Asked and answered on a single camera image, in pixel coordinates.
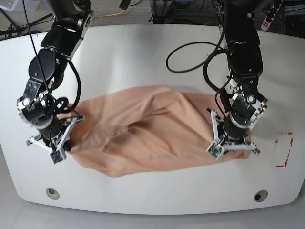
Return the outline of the black robot arm image left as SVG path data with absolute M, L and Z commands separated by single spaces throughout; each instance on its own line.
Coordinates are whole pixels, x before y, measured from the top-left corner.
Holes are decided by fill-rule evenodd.
M 75 110 L 81 96 L 80 76 L 71 59 L 84 39 L 93 19 L 89 0 L 46 0 L 45 5 L 54 15 L 51 29 L 44 37 L 39 51 L 29 65 L 29 79 L 23 96 L 17 101 L 17 111 L 24 122 L 33 125 L 46 146 L 55 151 L 63 142 L 69 122 L 59 120 L 59 114 Z M 73 70 L 77 80 L 77 94 L 73 104 L 66 97 L 54 98 L 52 91 L 63 81 L 67 66 Z

